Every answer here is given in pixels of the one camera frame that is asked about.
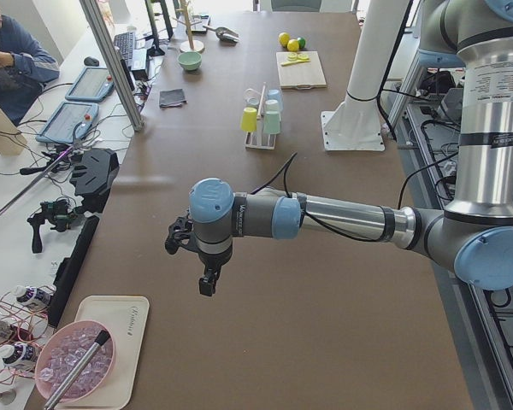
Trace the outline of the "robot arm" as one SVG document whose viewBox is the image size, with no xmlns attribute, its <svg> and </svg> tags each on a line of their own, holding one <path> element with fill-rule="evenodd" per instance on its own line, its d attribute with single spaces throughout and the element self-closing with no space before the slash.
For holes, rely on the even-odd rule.
<svg viewBox="0 0 513 410">
<path fill-rule="evenodd" d="M 333 152 L 323 149 L 318 114 L 340 96 L 351 70 L 357 23 L 346 14 L 221 13 L 218 24 L 237 30 L 237 46 L 211 44 L 203 56 L 201 83 L 189 93 L 183 164 L 166 223 L 187 207 L 192 183 L 206 177 L 227 180 L 237 190 L 251 190 L 269 179 L 287 158 L 294 162 L 289 186 L 314 196 L 395 203 L 404 170 L 394 144 L 384 152 Z M 275 81 L 276 35 L 300 29 L 310 36 L 324 67 L 328 88 L 286 93 L 286 129 L 276 151 L 245 149 L 237 124 L 241 92 Z M 384 243 L 360 243 L 312 225 L 294 240 L 247 237 L 233 246 L 222 270 L 216 302 L 365 301 L 394 296 L 430 296 L 456 280 L 425 258 Z"/>
</svg>

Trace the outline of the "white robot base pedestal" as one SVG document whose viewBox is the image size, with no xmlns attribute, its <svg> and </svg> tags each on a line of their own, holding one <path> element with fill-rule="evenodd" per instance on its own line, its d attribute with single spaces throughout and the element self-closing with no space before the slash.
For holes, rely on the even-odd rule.
<svg viewBox="0 0 513 410">
<path fill-rule="evenodd" d="M 411 7 L 412 2 L 408 0 L 375 0 L 369 3 L 345 100 L 334 111 L 321 113 L 325 150 L 385 149 L 377 103 Z"/>
</svg>

